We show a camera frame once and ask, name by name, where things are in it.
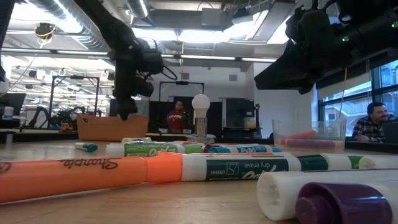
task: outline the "workbench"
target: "workbench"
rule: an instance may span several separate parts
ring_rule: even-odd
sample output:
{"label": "workbench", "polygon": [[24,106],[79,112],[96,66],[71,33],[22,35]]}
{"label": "workbench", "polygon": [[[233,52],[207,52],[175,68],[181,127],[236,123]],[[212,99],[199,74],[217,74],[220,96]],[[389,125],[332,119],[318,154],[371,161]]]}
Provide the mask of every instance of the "workbench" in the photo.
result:
{"label": "workbench", "polygon": [[[87,153],[75,149],[77,140],[23,142],[0,145],[0,161],[66,159],[104,156],[108,142]],[[307,153],[329,151],[300,150]],[[348,153],[378,154],[346,150]],[[0,205],[1,224],[294,224],[273,222],[261,212],[256,181],[178,182],[140,184],[117,189],[59,195]]]}

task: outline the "person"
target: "person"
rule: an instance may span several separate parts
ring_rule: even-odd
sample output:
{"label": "person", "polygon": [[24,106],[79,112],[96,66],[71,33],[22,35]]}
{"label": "person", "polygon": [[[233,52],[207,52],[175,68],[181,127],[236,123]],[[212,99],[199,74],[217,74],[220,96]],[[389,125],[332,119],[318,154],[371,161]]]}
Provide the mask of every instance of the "person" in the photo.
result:
{"label": "person", "polygon": [[396,119],[395,116],[388,113],[384,103],[370,103],[368,105],[368,116],[359,119],[354,127],[353,139],[359,142],[383,143],[386,139],[381,124]]}
{"label": "person", "polygon": [[182,102],[175,102],[175,110],[170,111],[170,113],[167,115],[169,131],[182,133],[182,131],[185,129],[184,114],[185,109]]}

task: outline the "white light bulb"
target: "white light bulb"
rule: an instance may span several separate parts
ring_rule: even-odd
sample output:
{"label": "white light bulb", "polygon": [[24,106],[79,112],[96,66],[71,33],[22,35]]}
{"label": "white light bulb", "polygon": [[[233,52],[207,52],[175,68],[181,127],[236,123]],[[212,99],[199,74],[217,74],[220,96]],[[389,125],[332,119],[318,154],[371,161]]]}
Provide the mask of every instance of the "white light bulb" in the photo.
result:
{"label": "white light bulb", "polygon": [[197,118],[206,118],[207,110],[210,107],[210,99],[204,95],[196,95],[192,100],[192,107]]}

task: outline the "red shirt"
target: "red shirt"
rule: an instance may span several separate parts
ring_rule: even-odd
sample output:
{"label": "red shirt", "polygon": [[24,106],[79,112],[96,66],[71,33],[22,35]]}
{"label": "red shirt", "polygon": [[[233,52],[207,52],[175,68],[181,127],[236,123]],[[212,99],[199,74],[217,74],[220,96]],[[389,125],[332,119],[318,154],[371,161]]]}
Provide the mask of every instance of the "red shirt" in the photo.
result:
{"label": "red shirt", "polygon": [[167,115],[167,124],[169,126],[169,129],[177,129],[181,131],[184,129],[184,112],[184,110],[173,110]]}

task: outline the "plaid shirt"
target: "plaid shirt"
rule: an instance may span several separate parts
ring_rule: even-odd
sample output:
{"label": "plaid shirt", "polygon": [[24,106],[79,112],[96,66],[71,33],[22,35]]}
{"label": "plaid shirt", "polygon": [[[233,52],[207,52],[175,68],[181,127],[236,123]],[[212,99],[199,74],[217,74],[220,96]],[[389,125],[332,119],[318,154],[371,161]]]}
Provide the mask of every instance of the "plaid shirt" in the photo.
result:
{"label": "plaid shirt", "polygon": [[[390,120],[395,119],[397,118],[393,115],[390,115]],[[374,124],[369,116],[359,119],[356,123],[353,131],[353,139],[356,139],[357,135],[359,134],[369,137],[370,142],[382,143],[386,140],[381,124]]]}

